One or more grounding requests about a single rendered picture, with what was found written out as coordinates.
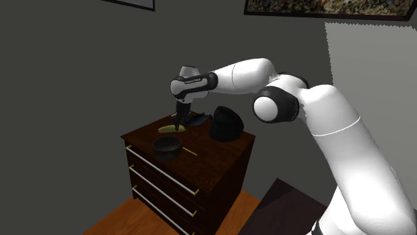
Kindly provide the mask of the yellow banana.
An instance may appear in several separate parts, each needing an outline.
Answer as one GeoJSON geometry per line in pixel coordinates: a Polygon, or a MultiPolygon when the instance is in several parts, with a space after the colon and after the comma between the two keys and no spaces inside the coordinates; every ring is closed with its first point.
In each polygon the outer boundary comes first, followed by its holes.
{"type": "Polygon", "coordinates": [[[186,128],[182,125],[179,125],[179,126],[168,125],[168,126],[163,126],[158,129],[158,133],[162,133],[162,134],[185,132],[185,131],[186,131],[186,128]]]}

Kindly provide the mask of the dark blue cloth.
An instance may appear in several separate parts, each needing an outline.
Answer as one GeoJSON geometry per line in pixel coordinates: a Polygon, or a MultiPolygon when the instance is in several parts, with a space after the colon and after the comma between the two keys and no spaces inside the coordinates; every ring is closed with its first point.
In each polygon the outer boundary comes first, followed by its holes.
{"type": "Polygon", "coordinates": [[[188,119],[185,121],[185,126],[199,126],[203,124],[207,120],[213,119],[211,114],[199,113],[194,116],[189,116],[188,119]]]}

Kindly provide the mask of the framed colourful wall picture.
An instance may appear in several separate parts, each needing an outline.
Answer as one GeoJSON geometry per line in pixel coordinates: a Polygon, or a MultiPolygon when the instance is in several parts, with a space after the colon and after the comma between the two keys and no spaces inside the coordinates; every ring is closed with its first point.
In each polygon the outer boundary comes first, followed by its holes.
{"type": "Polygon", "coordinates": [[[417,0],[245,0],[245,15],[408,21],[417,0]]]}

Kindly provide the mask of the dark wooden chest of drawers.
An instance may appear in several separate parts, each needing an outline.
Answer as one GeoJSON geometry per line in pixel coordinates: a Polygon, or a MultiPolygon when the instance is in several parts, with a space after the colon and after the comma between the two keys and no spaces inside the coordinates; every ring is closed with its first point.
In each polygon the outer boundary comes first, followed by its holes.
{"type": "Polygon", "coordinates": [[[173,123],[168,115],[122,135],[132,195],[180,235],[215,235],[241,192],[255,136],[243,132],[232,142],[209,137],[211,120],[175,133],[183,146],[179,157],[161,162],[152,143],[158,128],[173,123]]]}

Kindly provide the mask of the dark brown bowl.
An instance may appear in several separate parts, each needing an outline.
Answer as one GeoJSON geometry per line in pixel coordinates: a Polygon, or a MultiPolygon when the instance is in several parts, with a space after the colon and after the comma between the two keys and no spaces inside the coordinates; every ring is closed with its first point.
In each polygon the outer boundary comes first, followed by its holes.
{"type": "Polygon", "coordinates": [[[152,143],[154,156],[161,162],[168,162],[182,152],[182,142],[178,137],[162,136],[152,143]]]}

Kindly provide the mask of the dark robot stand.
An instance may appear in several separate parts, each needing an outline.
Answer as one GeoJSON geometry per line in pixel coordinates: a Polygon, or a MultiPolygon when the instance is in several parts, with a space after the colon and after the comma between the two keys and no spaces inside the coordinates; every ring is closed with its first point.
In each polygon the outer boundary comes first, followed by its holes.
{"type": "Polygon", "coordinates": [[[306,235],[326,206],[277,178],[238,235],[306,235]]]}

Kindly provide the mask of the black bag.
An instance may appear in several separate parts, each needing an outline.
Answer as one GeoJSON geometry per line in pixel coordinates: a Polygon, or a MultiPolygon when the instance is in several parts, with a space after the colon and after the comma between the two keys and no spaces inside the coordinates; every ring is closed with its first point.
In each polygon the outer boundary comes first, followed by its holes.
{"type": "Polygon", "coordinates": [[[213,114],[208,134],[218,142],[232,142],[240,138],[243,130],[241,117],[232,109],[220,105],[213,114]]]}

